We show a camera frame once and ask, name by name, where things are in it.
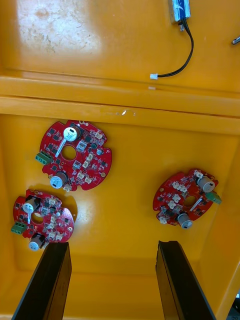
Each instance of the yellow enclosure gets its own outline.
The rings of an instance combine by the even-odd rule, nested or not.
[[[42,254],[10,231],[31,188],[76,217],[66,317],[164,319],[158,241],[177,240],[225,320],[240,287],[240,2],[190,1],[192,60],[158,81],[150,73],[177,69],[190,50],[167,0],[0,3],[0,315],[13,314]],[[35,161],[49,126],[67,119],[92,122],[112,149],[107,178],[89,191],[52,189]],[[222,204],[189,230],[160,224],[157,188],[191,168],[218,179]]]

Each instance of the electrolytic capacitor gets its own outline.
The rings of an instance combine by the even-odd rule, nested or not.
[[[29,248],[33,251],[37,251],[44,245],[45,236],[42,234],[36,233],[32,236],[30,242],[29,242]]]
[[[56,175],[54,175],[50,179],[50,185],[55,189],[60,189],[67,181],[68,177],[63,172],[57,172]]]
[[[177,221],[183,229],[189,229],[193,225],[192,220],[186,213],[182,213],[177,217]]]
[[[215,188],[215,183],[208,176],[203,176],[197,181],[197,184],[204,192],[211,192]]]
[[[40,206],[41,199],[32,197],[31,199],[27,200],[24,205],[22,206],[23,211],[27,214],[32,214],[34,211],[38,209]]]

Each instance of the red circuit board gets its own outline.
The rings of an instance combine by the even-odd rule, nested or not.
[[[76,151],[76,157],[73,160],[67,160],[63,157],[62,152],[56,157],[56,152],[64,138],[64,130],[73,125],[78,126],[81,135],[73,142],[66,142],[64,146],[72,146]],[[83,146],[85,145],[81,152],[77,150],[80,142]],[[78,186],[81,186],[83,190],[92,189],[103,182],[111,168],[112,151],[103,147],[106,142],[105,134],[89,122],[68,120],[66,124],[63,124],[58,121],[47,130],[40,144],[40,152],[44,151],[53,157],[53,161],[46,164],[42,172],[48,174],[50,178],[57,172],[65,173],[68,178],[65,186],[68,185],[72,191],[77,190]],[[98,149],[102,150],[101,155],[97,154]],[[84,168],[83,164],[90,154],[93,158],[88,167]],[[76,169],[74,166],[76,163],[80,164],[80,168]]]
[[[153,210],[159,211],[156,215],[158,220],[163,217],[166,219],[166,223],[176,226],[179,225],[178,216],[180,214],[187,213],[190,220],[194,221],[208,211],[213,202],[206,198],[205,192],[198,186],[197,181],[199,178],[195,175],[196,171],[210,178],[215,183],[215,186],[219,183],[217,180],[214,180],[214,176],[200,169],[191,169],[188,174],[179,172],[171,176],[159,187],[153,199]],[[173,183],[178,183],[185,187],[186,191],[177,190],[173,187]],[[173,197],[176,194],[180,199],[174,208],[170,208],[170,202],[173,201]],[[195,203],[202,198],[194,209],[192,209],[193,205],[185,205],[185,200],[189,196],[195,197]]]
[[[23,210],[23,204],[29,197],[40,199],[40,206],[35,211],[43,218],[42,223],[30,220],[28,214]],[[26,196],[19,196],[13,207],[13,218],[15,222],[22,222],[27,225],[27,229],[22,233],[24,238],[31,238],[35,233],[45,236],[45,242],[67,242],[74,230],[74,219],[67,208],[62,207],[62,201],[51,194],[40,191],[26,191]]]

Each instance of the silver capacitor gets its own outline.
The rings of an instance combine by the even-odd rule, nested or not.
[[[182,213],[177,217],[177,221],[183,229],[189,229],[193,225],[192,220],[189,219],[189,216],[186,213]]]
[[[40,205],[41,200],[39,198],[32,197],[27,200],[22,206],[23,211],[25,211],[28,215],[31,215]]]
[[[30,242],[29,242],[29,248],[32,250],[32,251],[37,251],[38,249],[40,249],[43,244],[44,244],[44,241],[45,241],[45,237],[44,235],[42,234],[35,234]]]
[[[206,193],[213,191],[213,189],[215,188],[215,183],[206,175],[199,179],[197,181],[197,184]]]
[[[50,179],[50,185],[55,189],[60,189],[67,181],[68,177],[63,172],[57,172],[56,175],[54,175]]]

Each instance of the yellow plastic surface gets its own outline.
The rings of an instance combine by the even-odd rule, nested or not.
[[[190,50],[167,1],[0,3],[0,315],[13,314],[42,253],[10,232],[15,199],[31,188],[76,218],[66,317],[164,319],[158,241],[177,240],[225,320],[240,287],[239,1],[191,1],[193,58],[154,82],[150,73],[178,68]],[[109,175],[89,191],[50,188],[34,160],[49,126],[67,119],[92,122],[112,149]],[[189,230],[161,225],[157,188],[190,168],[219,180],[222,204]]]

